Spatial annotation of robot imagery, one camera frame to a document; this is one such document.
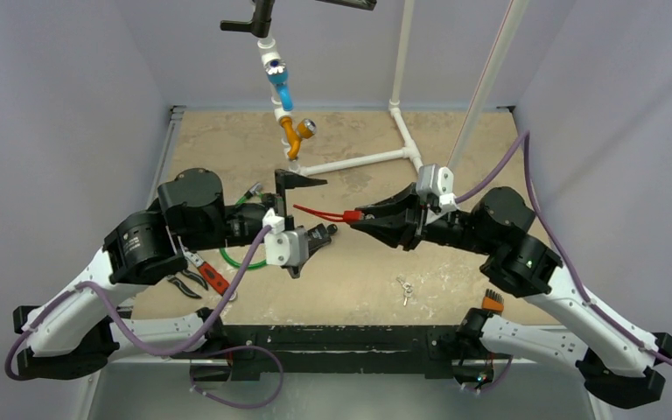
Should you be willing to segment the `white pole with red stripe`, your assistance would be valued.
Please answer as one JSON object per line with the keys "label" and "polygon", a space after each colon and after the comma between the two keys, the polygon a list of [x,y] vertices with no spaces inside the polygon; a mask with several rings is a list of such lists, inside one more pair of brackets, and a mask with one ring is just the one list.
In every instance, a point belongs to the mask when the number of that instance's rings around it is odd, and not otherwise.
{"label": "white pole with red stripe", "polygon": [[470,100],[465,119],[461,124],[458,137],[451,149],[451,155],[446,164],[453,171],[456,171],[459,167],[462,154],[471,140],[483,109],[486,106],[487,99],[493,91],[494,83],[529,4],[529,0],[511,0],[507,5],[499,30],[489,50],[486,63],[483,66],[477,86]]}

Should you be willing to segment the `blue tap valve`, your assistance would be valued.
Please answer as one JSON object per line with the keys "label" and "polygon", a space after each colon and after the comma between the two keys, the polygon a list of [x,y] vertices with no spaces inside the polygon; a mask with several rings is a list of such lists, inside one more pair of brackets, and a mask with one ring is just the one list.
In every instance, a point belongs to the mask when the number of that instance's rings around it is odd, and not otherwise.
{"label": "blue tap valve", "polygon": [[289,71],[282,59],[270,59],[263,64],[264,72],[285,111],[294,109],[291,92],[288,86]]}

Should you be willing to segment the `green cable lock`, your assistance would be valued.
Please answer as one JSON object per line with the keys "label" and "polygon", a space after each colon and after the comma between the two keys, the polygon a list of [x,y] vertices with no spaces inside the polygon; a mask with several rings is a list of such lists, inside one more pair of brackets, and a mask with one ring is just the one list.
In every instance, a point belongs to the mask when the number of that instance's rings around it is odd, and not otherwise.
{"label": "green cable lock", "polygon": [[[239,206],[241,204],[247,203],[254,197],[261,197],[263,195],[263,186],[260,182],[255,182],[234,204]],[[219,254],[222,259],[231,267],[239,269],[241,263],[236,261],[233,257],[229,255],[225,248],[219,250]],[[259,270],[267,266],[266,260],[263,259],[260,262],[250,263],[246,270]]]}

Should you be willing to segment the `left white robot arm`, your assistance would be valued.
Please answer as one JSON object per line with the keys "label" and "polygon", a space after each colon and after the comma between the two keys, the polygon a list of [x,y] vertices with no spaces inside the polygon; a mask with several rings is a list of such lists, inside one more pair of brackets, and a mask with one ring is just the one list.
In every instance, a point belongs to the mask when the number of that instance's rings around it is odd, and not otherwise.
{"label": "left white robot arm", "polygon": [[190,252],[264,248],[268,264],[298,277],[311,254],[310,238],[287,214],[286,193],[318,184],[315,178],[278,170],[270,200],[227,205],[215,172],[182,171],[158,187],[148,208],[111,231],[89,265],[56,297],[14,311],[18,337],[5,373],[15,381],[72,380],[104,368],[128,349],[155,356],[197,351],[206,358],[218,356],[226,345],[226,334],[215,327],[220,309],[130,325],[117,306],[184,270]]}

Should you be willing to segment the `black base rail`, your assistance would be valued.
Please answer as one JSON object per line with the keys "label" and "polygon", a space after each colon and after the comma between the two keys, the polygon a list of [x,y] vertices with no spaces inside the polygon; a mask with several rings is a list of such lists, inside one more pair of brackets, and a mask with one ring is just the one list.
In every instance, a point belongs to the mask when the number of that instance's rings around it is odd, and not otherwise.
{"label": "black base rail", "polygon": [[421,375],[482,387],[508,360],[460,325],[226,325],[193,354],[196,382],[257,381],[284,371]]}

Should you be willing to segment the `red cable lock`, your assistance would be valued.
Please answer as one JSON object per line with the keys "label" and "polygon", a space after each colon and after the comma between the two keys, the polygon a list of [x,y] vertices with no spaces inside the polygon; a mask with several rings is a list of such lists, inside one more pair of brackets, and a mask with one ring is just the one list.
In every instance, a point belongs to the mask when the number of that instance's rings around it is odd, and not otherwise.
{"label": "red cable lock", "polygon": [[306,214],[318,217],[322,220],[329,221],[331,223],[345,223],[348,225],[354,224],[359,221],[364,220],[364,213],[360,210],[345,210],[341,213],[331,213],[325,212],[307,206],[293,205],[294,209],[304,212]]}

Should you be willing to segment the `red handled adjustable wrench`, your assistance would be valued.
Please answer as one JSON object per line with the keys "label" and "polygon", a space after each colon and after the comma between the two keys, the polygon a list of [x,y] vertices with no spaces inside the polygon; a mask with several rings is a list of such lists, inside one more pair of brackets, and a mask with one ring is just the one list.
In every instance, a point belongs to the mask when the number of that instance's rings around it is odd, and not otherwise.
{"label": "red handled adjustable wrench", "polygon": [[206,283],[223,297],[230,288],[228,280],[197,253],[185,250],[184,255],[187,261],[196,268],[199,275],[206,281]]}

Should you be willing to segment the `orange hex key set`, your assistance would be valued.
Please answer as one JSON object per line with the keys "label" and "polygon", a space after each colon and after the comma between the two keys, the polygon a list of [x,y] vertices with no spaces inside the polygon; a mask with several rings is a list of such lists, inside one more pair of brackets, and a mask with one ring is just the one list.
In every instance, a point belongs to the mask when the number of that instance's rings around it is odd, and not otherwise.
{"label": "orange hex key set", "polygon": [[504,297],[496,290],[486,289],[480,307],[484,311],[501,315],[505,309]]}

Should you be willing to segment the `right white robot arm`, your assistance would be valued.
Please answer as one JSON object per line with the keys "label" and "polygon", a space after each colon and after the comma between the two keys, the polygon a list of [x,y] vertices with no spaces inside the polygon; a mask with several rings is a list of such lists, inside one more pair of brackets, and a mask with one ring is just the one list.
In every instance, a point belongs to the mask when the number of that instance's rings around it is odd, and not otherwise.
{"label": "right white robot arm", "polygon": [[656,366],[672,356],[672,336],[640,329],[578,288],[562,257],[529,233],[535,212],[514,189],[495,187],[463,211],[451,194],[438,197],[410,185],[358,214],[351,227],[391,248],[410,251],[431,242],[484,256],[479,270],[492,285],[564,326],[549,332],[473,309],[456,333],[463,354],[486,350],[557,368],[624,410],[661,398],[665,379]]}

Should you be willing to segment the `white PVC pipe frame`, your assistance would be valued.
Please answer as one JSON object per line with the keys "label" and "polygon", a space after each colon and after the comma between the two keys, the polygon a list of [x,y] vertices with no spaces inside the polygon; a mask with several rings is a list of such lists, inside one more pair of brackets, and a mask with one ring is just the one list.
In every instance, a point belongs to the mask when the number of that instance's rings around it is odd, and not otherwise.
{"label": "white PVC pipe frame", "polygon": [[[395,75],[392,83],[391,96],[388,101],[388,113],[395,123],[399,138],[402,140],[402,147],[396,150],[389,150],[361,157],[351,157],[339,161],[315,164],[311,166],[300,164],[298,160],[290,161],[286,157],[286,151],[289,149],[289,146],[285,140],[284,130],[279,125],[279,119],[283,116],[290,116],[292,118],[292,111],[285,111],[283,109],[275,89],[269,82],[271,91],[270,100],[273,107],[273,114],[277,125],[282,129],[283,132],[281,143],[283,145],[283,154],[288,163],[289,170],[304,176],[312,176],[401,159],[409,161],[415,168],[419,168],[423,164],[421,152],[413,136],[410,134],[410,130],[408,129],[407,123],[405,122],[402,111],[400,109],[400,93],[402,92],[403,87],[403,76],[407,63],[414,9],[415,3],[413,1],[405,1],[403,3],[402,20],[395,60]],[[258,39],[257,48],[261,58],[262,68],[263,64],[268,60],[281,59],[284,61],[281,54],[277,50],[276,40],[271,36]],[[294,124],[298,124],[297,121],[295,121],[293,118],[292,120]]]}

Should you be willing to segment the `orange tap valve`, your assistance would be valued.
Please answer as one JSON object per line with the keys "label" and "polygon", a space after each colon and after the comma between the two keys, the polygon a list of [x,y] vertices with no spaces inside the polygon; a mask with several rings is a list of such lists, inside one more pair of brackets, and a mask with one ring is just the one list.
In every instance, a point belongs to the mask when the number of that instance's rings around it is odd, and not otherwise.
{"label": "orange tap valve", "polygon": [[279,119],[279,125],[284,131],[285,140],[289,146],[289,149],[286,151],[286,157],[290,161],[298,159],[302,142],[314,137],[318,131],[316,123],[309,118],[305,118],[300,123],[294,124],[290,116],[283,116]]}

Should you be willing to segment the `black padlock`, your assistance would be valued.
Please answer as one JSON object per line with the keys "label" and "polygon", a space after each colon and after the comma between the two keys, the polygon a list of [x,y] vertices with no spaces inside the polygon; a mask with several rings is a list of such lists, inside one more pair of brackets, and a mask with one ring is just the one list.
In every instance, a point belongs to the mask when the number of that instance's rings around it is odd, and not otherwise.
{"label": "black padlock", "polygon": [[323,246],[326,246],[330,244],[333,239],[332,239],[332,234],[329,234],[327,231],[327,227],[329,225],[325,225],[323,223],[320,223],[316,225],[315,227],[310,228],[307,231],[308,235],[308,246],[312,249],[318,249]]}

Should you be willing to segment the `silver key bunch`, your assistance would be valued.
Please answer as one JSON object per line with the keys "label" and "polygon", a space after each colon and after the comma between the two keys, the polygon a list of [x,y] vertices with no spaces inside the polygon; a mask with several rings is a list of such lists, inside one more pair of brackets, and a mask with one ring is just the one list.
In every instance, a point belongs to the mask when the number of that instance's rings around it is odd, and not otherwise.
{"label": "silver key bunch", "polygon": [[398,276],[395,280],[402,287],[402,305],[407,306],[413,295],[413,286],[403,276]]}

